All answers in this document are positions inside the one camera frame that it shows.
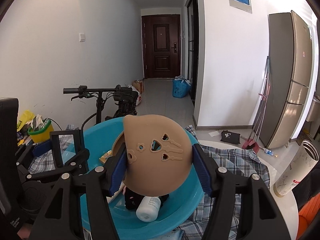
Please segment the white round jar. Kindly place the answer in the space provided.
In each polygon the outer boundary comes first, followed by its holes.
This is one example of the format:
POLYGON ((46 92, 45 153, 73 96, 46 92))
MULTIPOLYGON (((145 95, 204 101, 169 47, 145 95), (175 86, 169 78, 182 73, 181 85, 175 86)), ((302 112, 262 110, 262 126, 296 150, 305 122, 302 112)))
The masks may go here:
POLYGON ((158 197, 145 196, 136 210, 139 220, 150 223, 157 219, 161 207, 161 200, 158 197))

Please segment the yellow green bin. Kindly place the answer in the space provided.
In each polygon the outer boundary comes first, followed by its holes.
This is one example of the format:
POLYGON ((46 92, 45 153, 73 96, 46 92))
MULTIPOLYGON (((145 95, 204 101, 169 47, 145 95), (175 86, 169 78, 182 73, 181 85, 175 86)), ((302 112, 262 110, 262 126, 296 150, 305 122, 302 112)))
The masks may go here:
POLYGON ((34 131, 31 127, 28 129, 28 135, 34 143, 44 142, 50 139, 50 132, 53 132, 52 121, 47 120, 44 126, 38 131, 34 131))

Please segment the yellow plastic bag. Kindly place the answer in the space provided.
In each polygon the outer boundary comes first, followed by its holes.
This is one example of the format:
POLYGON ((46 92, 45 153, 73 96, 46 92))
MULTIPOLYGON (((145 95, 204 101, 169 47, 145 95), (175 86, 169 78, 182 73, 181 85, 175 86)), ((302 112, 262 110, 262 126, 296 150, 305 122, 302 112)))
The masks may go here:
POLYGON ((23 126, 26 123, 32 121, 33 118, 35 118, 35 114, 30 110, 25 110, 17 122, 17 131, 19 132, 23 128, 23 126))

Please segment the blue plaid cloth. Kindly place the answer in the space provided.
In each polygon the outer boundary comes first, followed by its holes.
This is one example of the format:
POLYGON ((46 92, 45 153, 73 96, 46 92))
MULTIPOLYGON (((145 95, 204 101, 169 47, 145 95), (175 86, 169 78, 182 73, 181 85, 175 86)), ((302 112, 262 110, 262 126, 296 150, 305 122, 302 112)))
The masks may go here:
MULTIPOLYGON (((219 166, 224 166, 233 174, 244 177, 249 177, 256 173, 266 186, 270 187, 268 168, 252 150, 240 150, 238 148, 222 150, 204 145, 201 147, 204 153, 213 158, 219 166)), ((54 168, 52 152, 48 151, 40 157, 35 157, 28 171, 31 174, 35 174, 50 171, 54 168)), ((201 239, 208 224, 213 205, 214 199, 205 194, 191 216, 180 226, 162 237, 164 239, 201 239)))

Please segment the blue plastic basin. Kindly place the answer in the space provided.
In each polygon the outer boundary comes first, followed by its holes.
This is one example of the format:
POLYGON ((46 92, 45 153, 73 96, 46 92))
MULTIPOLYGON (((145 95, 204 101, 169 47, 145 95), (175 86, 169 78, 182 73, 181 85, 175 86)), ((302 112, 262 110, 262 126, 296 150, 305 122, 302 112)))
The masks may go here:
MULTIPOLYGON (((90 153, 90 170, 101 165, 99 158, 112 148, 123 130, 123 119, 116 118, 84 131, 85 147, 90 153)), ((185 182, 169 194, 157 219, 151 223, 144 223, 137 218, 135 211, 126 209, 122 194, 109 204, 109 208, 120 239, 151 239, 181 225, 195 211, 203 196, 200 181, 192 168, 185 182)))

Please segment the red dustpan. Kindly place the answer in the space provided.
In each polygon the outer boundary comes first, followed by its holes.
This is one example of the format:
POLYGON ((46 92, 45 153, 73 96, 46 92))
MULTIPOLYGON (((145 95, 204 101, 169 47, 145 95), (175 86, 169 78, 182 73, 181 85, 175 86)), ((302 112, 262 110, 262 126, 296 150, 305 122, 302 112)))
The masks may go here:
POLYGON ((244 150, 252 150, 253 148, 255 148, 256 146, 256 142, 253 139, 247 139, 245 140, 242 149, 244 150))

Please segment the white marbled paper roll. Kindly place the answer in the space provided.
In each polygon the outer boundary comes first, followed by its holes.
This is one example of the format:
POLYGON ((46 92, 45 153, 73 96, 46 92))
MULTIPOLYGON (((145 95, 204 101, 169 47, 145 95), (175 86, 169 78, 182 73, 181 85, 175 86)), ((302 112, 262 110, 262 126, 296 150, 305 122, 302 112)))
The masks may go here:
POLYGON ((296 187, 319 161, 319 152, 309 140, 303 140, 286 170, 273 185, 278 197, 285 196, 296 187))

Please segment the silver refrigerator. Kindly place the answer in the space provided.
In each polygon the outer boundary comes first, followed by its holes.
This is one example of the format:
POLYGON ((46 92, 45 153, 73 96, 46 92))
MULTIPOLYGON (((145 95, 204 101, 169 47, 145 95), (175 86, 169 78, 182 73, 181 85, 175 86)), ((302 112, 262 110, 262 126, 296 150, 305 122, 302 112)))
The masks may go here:
POLYGON ((312 70, 312 40, 294 11, 270 14, 270 91, 260 140, 266 148, 284 146, 291 138, 306 102, 312 70))

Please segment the blue shopping bag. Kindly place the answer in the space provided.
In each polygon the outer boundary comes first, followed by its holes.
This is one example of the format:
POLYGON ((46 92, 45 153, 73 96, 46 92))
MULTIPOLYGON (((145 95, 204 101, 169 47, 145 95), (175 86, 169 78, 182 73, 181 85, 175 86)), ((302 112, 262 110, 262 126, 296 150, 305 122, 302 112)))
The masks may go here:
POLYGON ((177 76, 172 81, 172 96, 175 98, 183 98, 191 89, 191 82, 183 76, 177 76))

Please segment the dark brown entry door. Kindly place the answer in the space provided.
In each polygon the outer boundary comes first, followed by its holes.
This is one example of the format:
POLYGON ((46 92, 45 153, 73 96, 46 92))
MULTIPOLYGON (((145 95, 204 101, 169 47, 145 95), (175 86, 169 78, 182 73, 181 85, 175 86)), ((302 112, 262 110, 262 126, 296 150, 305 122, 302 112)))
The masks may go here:
POLYGON ((174 78, 181 74, 180 15, 142 16, 144 77, 174 78))

